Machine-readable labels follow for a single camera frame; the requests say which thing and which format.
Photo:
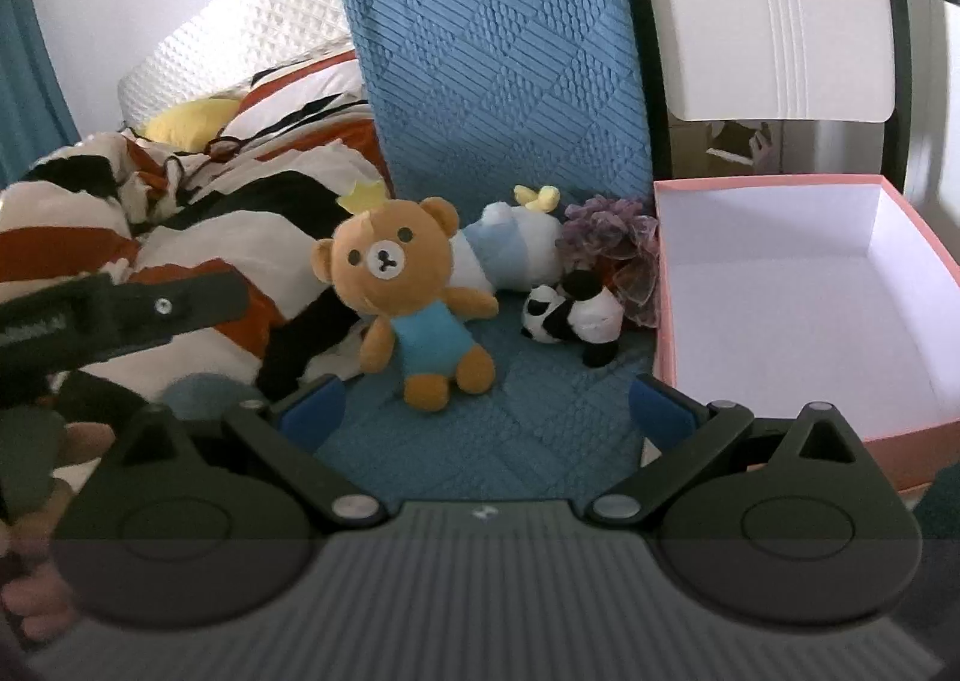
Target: white plush toy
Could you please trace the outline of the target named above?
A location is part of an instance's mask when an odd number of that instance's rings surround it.
[[[519,206],[494,202],[476,223],[463,227],[453,239],[451,286],[497,291],[530,291],[560,281],[563,266],[557,240],[560,221],[549,213],[560,203],[552,186],[539,193],[518,185]]]

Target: blue shirt on teddy bear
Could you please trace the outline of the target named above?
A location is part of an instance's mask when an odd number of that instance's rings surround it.
[[[439,299],[413,315],[391,318],[400,341],[403,374],[453,377],[473,347],[473,337]]]

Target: gray ribbed surface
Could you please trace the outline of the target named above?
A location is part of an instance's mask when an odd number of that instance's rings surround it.
[[[124,634],[85,622],[35,658],[50,681],[923,681],[940,662],[890,620],[832,635],[725,622],[645,543],[564,502],[408,504],[325,547],[232,625]]]

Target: panda plush toy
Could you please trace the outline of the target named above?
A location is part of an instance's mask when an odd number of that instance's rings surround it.
[[[584,365],[603,367],[616,358],[623,305],[587,270],[574,270],[558,289],[539,285],[523,304],[521,334],[539,343],[582,342]]]

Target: stuffed animal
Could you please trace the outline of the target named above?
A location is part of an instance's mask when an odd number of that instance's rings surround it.
[[[588,270],[566,275],[560,289],[541,285],[530,292],[521,333],[539,343],[582,342],[584,365],[610,364],[619,350],[623,305]]]
[[[560,281],[560,221],[549,214],[560,203],[560,191],[545,186],[536,193],[518,185],[514,193],[520,206],[494,202],[479,221],[453,235],[450,285],[493,294]]]
[[[488,293],[448,285],[449,240],[458,222],[453,205],[439,198],[386,200],[370,186],[338,203],[354,216],[314,246],[312,264],[344,304],[376,316],[360,347],[361,370],[385,369],[399,343],[403,398],[411,407],[443,409],[451,379],[468,394],[486,392],[493,360],[457,317],[493,318],[498,306]]]

